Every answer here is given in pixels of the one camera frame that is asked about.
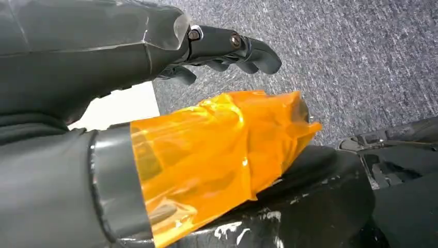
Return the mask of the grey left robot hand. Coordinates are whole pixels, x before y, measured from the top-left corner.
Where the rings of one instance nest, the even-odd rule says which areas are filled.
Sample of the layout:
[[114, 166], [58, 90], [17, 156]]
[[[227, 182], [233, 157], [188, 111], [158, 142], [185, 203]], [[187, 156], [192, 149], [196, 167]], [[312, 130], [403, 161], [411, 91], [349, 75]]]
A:
[[233, 64], [275, 74], [281, 60], [157, 2], [1, 1], [1, 247], [165, 247], [256, 200], [321, 128], [297, 91], [68, 128], [116, 90]]

